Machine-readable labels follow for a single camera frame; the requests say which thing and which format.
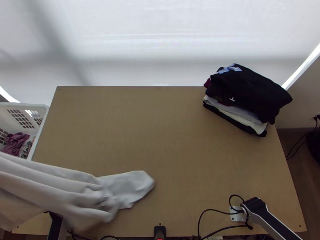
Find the laundry basket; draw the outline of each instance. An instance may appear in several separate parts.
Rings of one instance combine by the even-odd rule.
[[[23,132],[30,135],[26,142],[35,137],[27,157],[27,160],[31,160],[48,112],[49,107],[42,104],[1,102],[0,150],[5,147],[4,140],[9,133]]]

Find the white fabric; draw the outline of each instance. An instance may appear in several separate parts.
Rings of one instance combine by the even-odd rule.
[[[44,211],[63,216],[75,230],[86,230],[131,208],[154,184],[144,171],[94,177],[3,152],[0,169],[0,228],[8,231]]]
[[[239,107],[225,106],[218,103],[216,99],[210,98],[207,95],[203,98],[203,100],[206,104],[217,108],[221,113],[231,117],[232,119],[242,123],[243,125],[251,127],[256,131],[258,135],[262,134],[266,129],[268,123],[261,122],[258,117],[250,111]]]
[[[218,108],[219,110],[221,109],[221,110],[227,111],[229,113],[234,113],[238,116],[243,117],[246,120],[249,120],[249,121],[254,122],[255,124],[258,124],[261,126],[263,124],[259,120],[258,116],[256,114],[254,114],[253,112],[250,112],[248,110],[245,110],[245,109],[239,108],[239,107],[223,105],[221,103],[218,103],[218,100],[211,98],[207,95],[203,98],[203,100],[205,101],[206,104],[214,106],[214,107]]]

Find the wooden table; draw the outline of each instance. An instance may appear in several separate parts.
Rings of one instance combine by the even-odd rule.
[[[92,235],[152,236],[159,223],[168,236],[196,235],[200,213],[228,211],[231,194],[258,196],[293,231],[306,231],[275,127],[265,138],[239,130],[202,106],[204,90],[58,87],[33,159],[95,176],[145,170],[155,179],[145,198]],[[50,224],[41,214],[14,232],[47,234]],[[208,212],[200,234],[234,224]],[[262,233],[254,225],[219,235]]]

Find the folded clothes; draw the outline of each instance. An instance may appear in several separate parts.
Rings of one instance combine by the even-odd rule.
[[[214,107],[212,105],[206,104],[205,101],[203,101],[203,106],[205,108],[207,108],[208,110],[210,110],[211,112],[214,112],[218,116],[224,118],[228,122],[232,123],[233,125],[235,125],[239,129],[241,129],[241,130],[243,130],[243,131],[245,131],[247,133],[250,133],[250,134],[253,134],[253,135],[257,135],[259,137],[265,137],[267,135],[267,131],[266,130],[263,130],[260,134],[258,134],[256,132],[256,130],[254,130],[251,126],[245,125],[245,124],[239,122],[238,120],[235,120],[234,118],[232,118],[232,117],[226,115],[225,113],[221,112],[218,108],[216,108],[216,107]]]
[[[248,110],[245,110],[243,108],[235,107],[235,106],[225,106],[218,102],[218,100],[211,98],[209,96],[205,96],[203,100],[206,102],[206,104],[212,105],[219,110],[224,110],[233,114],[236,114],[238,116],[243,117],[244,119],[251,121],[257,125],[262,126],[264,123],[261,122],[258,118],[258,116]]]
[[[253,112],[261,122],[271,124],[274,124],[280,108],[292,101],[290,94],[280,85],[239,64],[219,68],[211,75],[206,95],[223,105]]]

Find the black cable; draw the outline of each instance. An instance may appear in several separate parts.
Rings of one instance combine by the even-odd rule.
[[[229,240],[229,239],[233,239],[233,238],[237,238],[237,237],[238,238],[242,238],[243,240],[246,240],[248,237],[250,237],[250,235],[245,235],[245,236],[236,235],[236,236],[232,236],[231,238],[225,238],[224,237],[223,239],[226,239],[226,240],[228,239]]]
[[[242,210],[237,210],[237,209],[235,209],[235,208],[232,207],[232,205],[231,205],[231,199],[232,199],[233,197],[238,197],[238,198],[240,198],[240,199],[242,200],[242,202],[244,202],[244,199],[243,199],[242,197],[240,197],[240,196],[237,195],[237,194],[232,194],[232,195],[229,197],[229,206],[230,206],[230,208],[231,208],[232,210],[236,211],[236,212],[243,212]]]
[[[238,214],[238,212],[229,213],[229,212],[223,212],[223,211],[219,211],[219,210],[211,209],[211,208],[204,210],[204,211],[201,213],[201,215],[200,215],[200,217],[199,217],[199,220],[198,220],[198,240],[200,240],[200,221],[201,221],[201,218],[202,218],[203,214],[204,214],[205,212],[207,212],[207,211],[219,212],[219,213],[226,214],[226,215],[235,215],[235,214]]]
[[[77,234],[74,234],[73,232],[70,232],[70,231],[67,231],[69,234],[71,234],[71,237],[72,237],[72,239],[73,240],[77,240],[75,237],[77,237],[77,238],[80,238],[80,239],[83,239],[83,240],[91,240],[91,239],[89,239],[89,238],[84,238],[84,237],[81,237],[81,236],[79,236],[79,235],[77,235]]]
[[[228,226],[228,227],[225,227],[225,228],[221,228],[221,229],[216,230],[215,232],[212,232],[212,233],[208,234],[207,236],[201,238],[201,240],[204,240],[204,239],[206,239],[208,237],[211,237],[212,235],[214,235],[214,234],[216,234],[218,232],[221,232],[223,230],[227,230],[227,229],[230,229],[230,228],[243,228],[243,227],[248,227],[248,225],[237,225],[237,226]]]
[[[67,232],[68,232],[69,234],[71,234],[71,237],[72,237],[73,240],[77,240],[75,237],[80,238],[80,239],[83,239],[83,240],[91,240],[91,239],[89,239],[89,238],[84,238],[84,237],[81,237],[81,236],[79,236],[79,235],[77,235],[77,234],[74,234],[73,232],[70,232],[70,231],[67,231]],[[119,240],[117,237],[112,236],[112,235],[103,236],[100,240],[103,240],[103,239],[105,239],[105,238],[113,238],[113,239]]]
[[[240,197],[239,195],[237,195],[237,194],[233,194],[233,195],[231,195],[231,196],[229,197],[229,205],[230,205],[230,208],[231,208],[232,210],[236,211],[236,212],[234,212],[234,213],[229,213],[229,212],[222,212],[222,211],[219,211],[219,210],[216,210],[216,209],[206,209],[206,210],[204,210],[204,211],[201,213],[201,215],[200,215],[200,217],[199,217],[199,220],[198,220],[198,240],[204,240],[205,238],[208,238],[208,237],[210,237],[210,236],[212,236],[212,235],[214,235],[214,234],[216,234],[216,233],[218,233],[218,232],[221,232],[221,231],[223,231],[223,230],[230,229],[230,228],[242,228],[242,227],[247,227],[247,228],[249,228],[250,230],[253,229],[252,226],[248,225],[248,216],[247,216],[245,225],[237,225],[237,226],[229,226],[229,227],[221,228],[221,229],[219,229],[219,230],[217,230],[217,231],[215,231],[215,232],[210,233],[209,235],[205,236],[204,238],[200,238],[200,221],[201,221],[201,218],[202,218],[202,216],[203,216],[203,214],[204,214],[205,212],[207,212],[207,211],[214,211],[214,212],[219,212],[219,213],[222,213],[222,214],[225,214],[225,215],[235,215],[235,214],[239,214],[240,212],[243,213],[243,210],[237,210],[237,209],[235,209],[235,208],[232,207],[232,205],[231,205],[231,199],[232,199],[233,197],[238,197],[238,198],[240,198],[240,199],[242,200],[242,202],[244,202],[244,199],[243,199],[242,197]]]
[[[300,144],[300,145],[298,146],[297,150],[294,152],[294,154],[293,154],[291,157],[286,158],[286,159],[289,160],[290,158],[294,157],[294,155],[297,153],[297,151],[299,150],[299,148],[301,148],[301,146],[302,146],[303,144],[305,144],[306,142],[307,142],[307,141],[304,141],[302,144]]]
[[[318,127],[318,117],[314,117],[313,119],[316,121],[316,126],[315,126],[315,128],[313,129],[312,132],[314,132],[314,131],[317,129],[317,127]],[[302,138],[304,138],[304,137],[307,136],[308,134],[309,134],[309,133],[306,133],[306,134],[302,135],[302,137],[293,145],[293,147],[290,149],[289,153],[288,153],[287,156],[286,156],[286,160],[292,158],[292,157],[297,153],[298,150],[296,150],[295,153],[294,153],[291,157],[289,157],[289,156],[290,156],[290,153],[292,152],[292,150],[294,149],[294,147],[302,140]]]
[[[115,236],[111,236],[111,235],[106,235],[106,236],[103,236],[102,238],[100,238],[100,240],[103,240],[105,238],[114,238],[116,240],[119,240],[118,238],[116,238]]]

